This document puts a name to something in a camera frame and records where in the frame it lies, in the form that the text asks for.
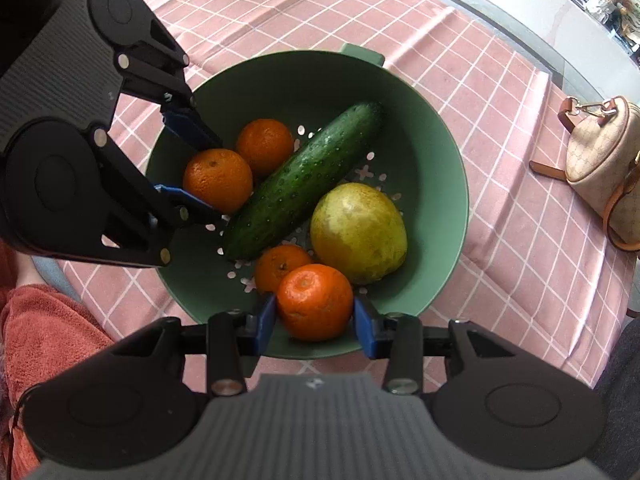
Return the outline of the beige monogram handbag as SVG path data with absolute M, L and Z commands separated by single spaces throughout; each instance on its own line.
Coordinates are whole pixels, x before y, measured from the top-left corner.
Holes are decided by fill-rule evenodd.
M 623 96 L 582 103 L 565 98 L 556 117 L 570 135 L 562 169 L 528 163 L 535 174 L 567 183 L 602 221 L 622 252 L 639 250 L 639 107 Z

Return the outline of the green cucumber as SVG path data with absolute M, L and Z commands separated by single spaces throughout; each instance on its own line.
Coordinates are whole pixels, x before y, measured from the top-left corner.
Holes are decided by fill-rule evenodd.
M 253 260 L 310 217 L 378 137 L 382 106 L 361 102 L 316 133 L 233 214 L 222 236 L 230 260 Z

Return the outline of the pink checked tablecloth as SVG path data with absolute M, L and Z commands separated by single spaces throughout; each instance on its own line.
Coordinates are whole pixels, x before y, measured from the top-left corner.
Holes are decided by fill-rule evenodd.
M 468 177 L 463 254 L 425 313 L 467 316 L 587 384 L 623 326 L 636 260 L 564 183 L 564 92 L 477 18 L 445 0 L 146 0 L 190 56 L 191 86 L 247 58 L 359 44 L 385 56 L 442 116 Z

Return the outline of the yellow-green pear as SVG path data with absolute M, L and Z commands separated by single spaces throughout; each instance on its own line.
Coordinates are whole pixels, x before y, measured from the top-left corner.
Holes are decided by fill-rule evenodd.
M 394 203 L 356 182 L 337 185 L 322 197 L 310 220 L 310 242 L 320 262 L 356 285 L 395 272 L 408 252 L 404 219 Z

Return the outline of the orange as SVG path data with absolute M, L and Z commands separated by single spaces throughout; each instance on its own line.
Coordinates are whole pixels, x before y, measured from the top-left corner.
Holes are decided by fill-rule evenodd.
M 252 195 L 252 170 L 238 153 L 213 148 L 189 160 L 182 188 L 222 214 L 233 214 Z
M 235 151 L 248 163 L 255 177 L 269 176 L 294 153 L 294 139 L 283 122 L 259 118 L 249 122 L 235 142 Z
M 311 263 L 308 252 L 297 245 L 279 245 L 266 250 L 254 267 L 254 282 L 258 294 L 275 294 L 286 274 Z
M 286 274 L 276 298 L 284 328 L 291 337 L 305 342 L 341 336 L 354 310 L 352 284 L 339 270 L 320 263 Z

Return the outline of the red fuzzy sleeve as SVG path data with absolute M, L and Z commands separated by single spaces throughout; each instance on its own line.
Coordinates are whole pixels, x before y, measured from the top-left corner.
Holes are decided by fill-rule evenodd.
M 48 285 L 32 258 L 1 245 L 1 477 L 39 465 L 22 428 L 10 428 L 22 394 L 112 344 L 90 312 Z

